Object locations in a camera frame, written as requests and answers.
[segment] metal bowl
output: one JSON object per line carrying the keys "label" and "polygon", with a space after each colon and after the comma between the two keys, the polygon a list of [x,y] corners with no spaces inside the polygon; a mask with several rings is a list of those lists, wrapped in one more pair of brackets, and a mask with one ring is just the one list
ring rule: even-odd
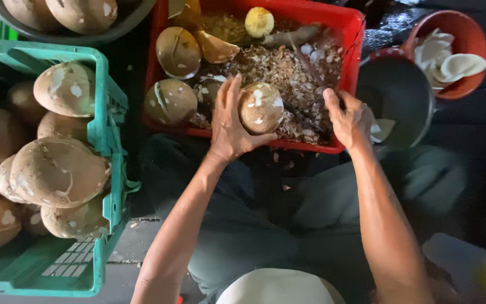
{"label": "metal bowl", "polygon": [[386,147],[413,147],[430,127],[434,93],[425,74],[408,59],[385,57],[361,66],[355,96],[367,103],[377,119],[396,121],[382,142]]}
{"label": "metal bowl", "polygon": [[107,31],[98,35],[80,35],[71,30],[64,29],[57,33],[44,33],[21,23],[7,11],[3,1],[0,0],[0,19],[18,33],[33,41],[97,46],[109,43],[135,28],[149,14],[157,0],[118,2],[118,17]]}

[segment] yellow fruit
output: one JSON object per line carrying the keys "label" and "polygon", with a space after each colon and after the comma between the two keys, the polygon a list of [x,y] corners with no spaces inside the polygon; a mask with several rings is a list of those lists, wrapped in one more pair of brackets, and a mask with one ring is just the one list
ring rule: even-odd
{"label": "yellow fruit", "polygon": [[247,13],[245,30],[254,38],[262,38],[269,35],[275,26],[273,14],[265,8],[255,7]]}

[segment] teal crate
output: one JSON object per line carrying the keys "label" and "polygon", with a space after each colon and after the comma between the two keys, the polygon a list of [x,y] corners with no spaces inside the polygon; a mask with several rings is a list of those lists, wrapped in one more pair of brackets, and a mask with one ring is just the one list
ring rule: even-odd
{"label": "teal crate", "polygon": [[124,122],[128,109],[127,96],[108,75],[106,57],[81,46],[0,41],[0,73],[6,69],[8,74],[35,77],[66,61],[78,61],[96,71],[95,118],[87,125],[87,139],[111,163],[111,191],[103,201],[103,216],[110,221],[110,234],[77,242],[54,236],[33,239],[20,233],[0,248],[0,294],[96,295],[105,281],[106,261],[128,221],[126,195],[139,188],[139,183],[126,178],[127,153],[119,135],[118,125]]}

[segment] right hand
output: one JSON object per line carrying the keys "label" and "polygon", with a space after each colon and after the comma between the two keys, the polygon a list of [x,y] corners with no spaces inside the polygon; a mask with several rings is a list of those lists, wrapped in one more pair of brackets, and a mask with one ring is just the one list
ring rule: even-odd
{"label": "right hand", "polygon": [[348,149],[348,152],[361,148],[372,148],[370,108],[347,92],[340,91],[339,94],[345,102],[346,110],[341,109],[339,98],[333,89],[326,89],[323,92],[335,136]]}

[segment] left hand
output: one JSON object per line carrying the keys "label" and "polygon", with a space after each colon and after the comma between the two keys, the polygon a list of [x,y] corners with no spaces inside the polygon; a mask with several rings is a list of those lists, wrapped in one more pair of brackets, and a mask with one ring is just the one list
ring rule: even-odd
{"label": "left hand", "polygon": [[276,140],[275,133],[250,135],[239,120],[239,87],[241,75],[229,77],[222,84],[215,101],[211,128],[211,148],[206,158],[218,163],[229,163],[239,156],[260,147],[269,141]]}

